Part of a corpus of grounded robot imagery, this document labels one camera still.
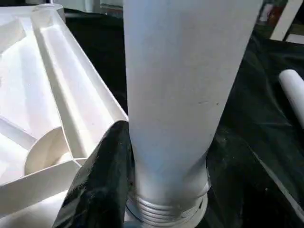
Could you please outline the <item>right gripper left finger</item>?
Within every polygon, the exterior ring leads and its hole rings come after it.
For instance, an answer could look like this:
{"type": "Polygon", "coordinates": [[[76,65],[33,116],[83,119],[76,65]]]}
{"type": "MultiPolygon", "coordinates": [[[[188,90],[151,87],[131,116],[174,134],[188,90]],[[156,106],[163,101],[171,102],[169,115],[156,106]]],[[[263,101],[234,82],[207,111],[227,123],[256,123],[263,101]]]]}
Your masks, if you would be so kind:
{"type": "Polygon", "coordinates": [[[75,175],[55,228],[122,228],[131,188],[129,123],[115,122],[75,175]]]}

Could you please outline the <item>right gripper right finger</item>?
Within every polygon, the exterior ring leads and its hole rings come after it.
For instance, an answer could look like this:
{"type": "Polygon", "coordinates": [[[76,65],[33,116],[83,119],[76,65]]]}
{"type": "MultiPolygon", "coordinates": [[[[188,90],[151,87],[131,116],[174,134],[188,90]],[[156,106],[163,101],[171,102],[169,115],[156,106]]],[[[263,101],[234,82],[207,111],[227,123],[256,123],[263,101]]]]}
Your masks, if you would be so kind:
{"type": "Polygon", "coordinates": [[[296,226],[296,215],[286,197],[240,138],[217,132],[207,168],[211,188],[204,223],[208,228],[296,226]]]}

